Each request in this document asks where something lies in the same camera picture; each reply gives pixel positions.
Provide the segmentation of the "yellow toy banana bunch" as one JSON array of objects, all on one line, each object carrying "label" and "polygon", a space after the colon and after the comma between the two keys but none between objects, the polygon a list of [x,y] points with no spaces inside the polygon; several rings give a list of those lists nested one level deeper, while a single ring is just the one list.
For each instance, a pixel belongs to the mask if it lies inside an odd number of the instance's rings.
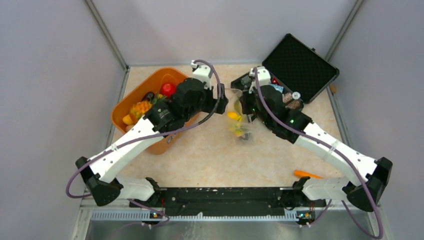
[{"label": "yellow toy banana bunch", "polygon": [[227,129],[236,137],[241,138],[245,134],[245,129],[243,127],[242,107],[238,101],[227,112],[227,117]]}]

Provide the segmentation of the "clear zip top bag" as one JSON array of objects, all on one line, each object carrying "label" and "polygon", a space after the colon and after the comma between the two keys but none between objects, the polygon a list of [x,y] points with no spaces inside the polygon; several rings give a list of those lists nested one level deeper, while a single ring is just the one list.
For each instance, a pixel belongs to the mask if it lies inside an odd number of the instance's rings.
[{"label": "clear zip top bag", "polygon": [[226,97],[228,104],[226,106],[227,129],[240,141],[251,141],[253,130],[253,121],[250,115],[242,111],[241,96],[243,91],[239,89],[226,87]]}]

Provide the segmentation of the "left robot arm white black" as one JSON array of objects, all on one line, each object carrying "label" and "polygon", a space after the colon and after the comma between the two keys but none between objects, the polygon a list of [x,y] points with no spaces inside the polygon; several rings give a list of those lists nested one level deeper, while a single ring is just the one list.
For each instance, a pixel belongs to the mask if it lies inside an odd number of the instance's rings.
[{"label": "left robot arm white black", "polygon": [[198,113],[223,114],[228,104],[225,85],[217,84],[220,92],[213,97],[213,89],[195,78],[179,83],[168,100],[154,104],[121,138],[101,153],[90,158],[81,157],[75,164],[95,204],[106,206],[117,199],[143,201],[154,207],[160,202],[157,184],[147,178],[136,179],[119,175],[135,157],[166,137],[195,127],[188,121]]}]

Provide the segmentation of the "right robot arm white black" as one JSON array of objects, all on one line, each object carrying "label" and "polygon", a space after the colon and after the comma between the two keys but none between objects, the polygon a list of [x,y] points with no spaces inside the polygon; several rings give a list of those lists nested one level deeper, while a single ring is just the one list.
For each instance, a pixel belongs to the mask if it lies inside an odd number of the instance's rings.
[{"label": "right robot arm white black", "polygon": [[387,187],[391,160],[366,156],[324,131],[311,117],[285,106],[283,94],[273,85],[241,87],[239,97],[244,114],[252,114],[276,137],[304,148],[337,170],[341,178],[302,177],[293,187],[293,200],[307,206],[315,200],[349,202],[373,212]]}]

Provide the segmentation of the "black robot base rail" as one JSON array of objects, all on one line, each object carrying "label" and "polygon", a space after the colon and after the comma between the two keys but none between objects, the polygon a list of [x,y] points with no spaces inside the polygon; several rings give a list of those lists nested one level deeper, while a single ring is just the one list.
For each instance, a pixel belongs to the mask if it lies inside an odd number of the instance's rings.
[{"label": "black robot base rail", "polygon": [[129,207],[137,204],[163,210],[170,217],[265,217],[283,216],[296,208],[325,207],[327,202],[311,201],[289,187],[168,187]]}]

